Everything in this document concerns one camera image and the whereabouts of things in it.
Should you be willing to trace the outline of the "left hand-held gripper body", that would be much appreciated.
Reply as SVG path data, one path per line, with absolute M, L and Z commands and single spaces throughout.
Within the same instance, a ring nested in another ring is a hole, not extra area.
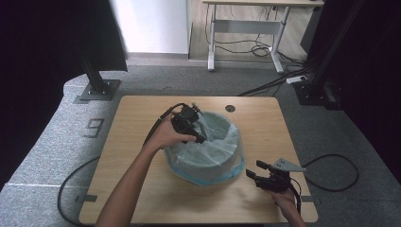
M 194 123 L 200 119 L 200 111 L 195 103 L 191 106 L 184 104 L 181 111 L 173 114 L 171 118 L 173 129 L 177 133 L 190 135 L 191 131 L 195 131 Z

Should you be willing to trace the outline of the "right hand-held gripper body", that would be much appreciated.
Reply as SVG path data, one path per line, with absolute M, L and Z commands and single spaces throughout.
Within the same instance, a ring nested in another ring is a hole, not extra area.
M 269 177 L 262 177 L 260 182 L 255 182 L 257 187 L 266 189 L 272 192 L 283 192 L 291 187 L 290 172 L 306 172 L 306 169 L 301 166 L 280 158 L 275 163 L 270 164 Z

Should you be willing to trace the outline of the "person's left hand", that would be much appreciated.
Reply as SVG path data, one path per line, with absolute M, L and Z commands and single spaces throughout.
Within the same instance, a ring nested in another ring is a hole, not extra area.
M 143 150 L 155 153 L 159 149 L 171 147 L 182 141 L 195 142 L 197 140 L 196 136 L 176 132 L 171 123 L 172 116 L 173 114 L 170 113 L 162 120 L 155 132 L 143 145 Z

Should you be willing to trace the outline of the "person's right hand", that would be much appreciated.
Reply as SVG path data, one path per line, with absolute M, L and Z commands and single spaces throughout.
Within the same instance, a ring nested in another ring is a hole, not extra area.
M 270 192 L 270 195 L 288 221 L 295 220 L 300 216 L 295 205 L 295 196 L 290 189 L 284 192 Z

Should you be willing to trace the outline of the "black metal stand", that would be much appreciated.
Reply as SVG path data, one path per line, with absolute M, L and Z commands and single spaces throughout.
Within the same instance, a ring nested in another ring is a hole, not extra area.
M 82 101 L 103 100 L 111 101 L 120 84 L 119 79 L 104 79 L 98 70 L 96 70 L 88 57 L 83 54 L 81 56 L 83 70 L 89 80 L 80 96 Z
M 338 48 L 347 34 L 348 29 L 355 21 L 365 0 L 349 0 L 352 5 L 343 17 L 340 25 L 333 34 L 325 48 L 313 59 L 312 79 L 310 82 L 298 82 L 293 85 L 294 91 L 301 105 L 307 106 L 331 106 L 337 103 L 336 99 L 324 90 L 328 76 L 327 68 L 334 58 Z

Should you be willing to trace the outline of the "white panel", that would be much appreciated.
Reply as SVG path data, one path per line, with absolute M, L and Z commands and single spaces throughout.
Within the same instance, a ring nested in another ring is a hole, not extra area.
M 190 0 L 111 0 L 128 53 L 188 54 Z

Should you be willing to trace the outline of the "white-legged wooden desk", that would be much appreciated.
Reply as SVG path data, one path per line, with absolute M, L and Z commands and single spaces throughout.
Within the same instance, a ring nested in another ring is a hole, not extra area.
M 284 69 L 278 57 L 278 47 L 284 34 L 290 9 L 300 8 L 321 8 L 323 0 L 201 0 L 203 4 L 212 7 L 210 25 L 210 43 L 208 49 L 207 69 L 215 70 L 215 35 L 217 33 L 238 33 L 238 34 L 265 34 L 273 35 L 274 41 L 269 48 L 270 58 L 278 74 L 283 74 Z M 280 21 L 240 21 L 240 20 L 219 20 L 216 16 L 218 6 L 269 6 L 283 7 L 284 15 Z

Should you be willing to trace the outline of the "dark curtain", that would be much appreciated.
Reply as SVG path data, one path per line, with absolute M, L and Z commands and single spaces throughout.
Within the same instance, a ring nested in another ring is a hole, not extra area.
M 323 1 L 308 52 L 311 61 L 352 5 Z M 365 0 L 326 75 L 326 82 L 340 87 L 341 107 L 401 182 L 401 0 Z
M 0 0 L 0 190 L 86 62 L 127 69 L 111 0 Z

